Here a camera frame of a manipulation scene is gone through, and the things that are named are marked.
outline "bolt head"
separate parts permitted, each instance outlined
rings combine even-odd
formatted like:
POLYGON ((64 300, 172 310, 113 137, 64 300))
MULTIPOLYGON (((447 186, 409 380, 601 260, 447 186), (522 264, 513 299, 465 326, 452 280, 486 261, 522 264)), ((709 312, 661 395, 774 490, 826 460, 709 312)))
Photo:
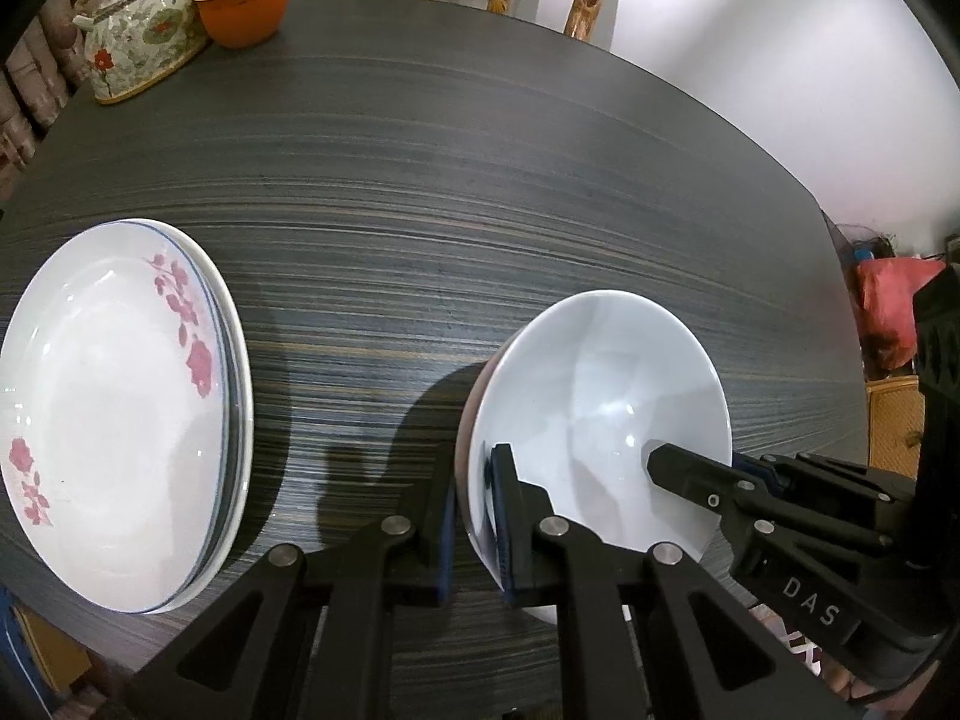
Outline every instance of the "bolt head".
POLYGON ((541 519, 539 528, 547 536, 563 536, 570 530, 570 523, 563 517, 544 517, 544 519, 541 519))
POLYGON ((403 536, 410 530, 412 524, 403 514, 391 514, 390 517, 384 517, 380 524, 380 529, 387 536, 403 536))
POLYGON ((683 560, 683 550, 670 541, 661 541, 654 547, 654 560, 664 565, 676 565, 683 560))
POLYGON ((277 544, 268 552, 267 560, 277 568, 286 568, 288 565, 294 565, 298 555, 299 549, 293 544, 277 544))

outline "orange cup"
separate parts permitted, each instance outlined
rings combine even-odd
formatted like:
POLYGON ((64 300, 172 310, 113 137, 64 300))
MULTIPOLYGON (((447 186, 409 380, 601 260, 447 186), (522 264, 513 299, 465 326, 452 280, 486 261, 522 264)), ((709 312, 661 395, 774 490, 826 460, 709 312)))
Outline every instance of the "orange cup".
POLYGON ((228 49, 243 49, 277 31, 289 0, 193 1, 211 38, 228 49))

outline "floral teapot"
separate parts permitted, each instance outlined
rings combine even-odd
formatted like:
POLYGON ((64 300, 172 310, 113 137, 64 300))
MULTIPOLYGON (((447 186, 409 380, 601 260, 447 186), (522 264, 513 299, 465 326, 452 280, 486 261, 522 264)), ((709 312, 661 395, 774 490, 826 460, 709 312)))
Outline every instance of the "floral teapot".
POLYGON ((208 43, 192 0, 78 2, 73 23, 86 32, 85 56, 98 103, 118 103, 165 79, 208 43))

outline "plate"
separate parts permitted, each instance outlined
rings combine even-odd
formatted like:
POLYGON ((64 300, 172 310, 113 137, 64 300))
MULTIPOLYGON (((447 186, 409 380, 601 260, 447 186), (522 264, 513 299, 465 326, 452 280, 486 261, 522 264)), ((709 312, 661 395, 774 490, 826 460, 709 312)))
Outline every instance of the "plate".
MULTIPOLYGON (((640 295, 594 290, 551 306, 496 352, 467 399, 455 456, 460 509, 498 583, 485 469, 501 442, 521 481, 545 488, 557 514, 607 543, 646 551, 674 541, 699 560, 719 521, 646 472, 664 442, 728 466, 731 428, 707 352, 640 295)), ((556 610, 538 616, 555 622, 556 610)))
POLYGON ((234 538, 243 519, 250 476, 253 469, 253 380, 243 325, 236 305, 227 288, 227 282, 205 251, 189 235, 174 226, 155 220, 138 220, 151 225, 187 252, 205 279, 206 288, 218 309, 227 340, 227 392, 229 393, 229 451, 224 493, 216 535, 208 556, 197 575, 176 598, 155 610, 156 613, 174 610, 196 598, 227 560, 234 538))
POLYGON ((0 350, 0 469, 56 576, 140 613, 203 564, 227 450, 226 348, 184 250, 133 220, 66 242, 0 350))

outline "dark wooden table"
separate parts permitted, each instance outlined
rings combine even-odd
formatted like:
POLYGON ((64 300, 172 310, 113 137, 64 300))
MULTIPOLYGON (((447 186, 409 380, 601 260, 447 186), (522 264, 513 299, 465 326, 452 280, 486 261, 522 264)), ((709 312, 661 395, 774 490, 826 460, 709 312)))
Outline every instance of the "dark wooden table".
MULTIPOLYGON (((529 23, 292 0, 255 49, 210 47, 115 106, 81 90, 0 223, 0 326, 59 245, 123 217, 179 225, 216 261, 256 390, 242 531, 175 613, 85 603, 0 496, 0 581, 131 669, 270 545, 312 550, 392 512, 455 435, 481 362, 581 290, 647 295, 688 324, 736 448, 866 458, 856 330, 813 197, 683 92, 529 23)), ((506 608, 465 538, 452 606, 402 610, 395 644, 401 717, 559 694, 553 630, 506 608)))

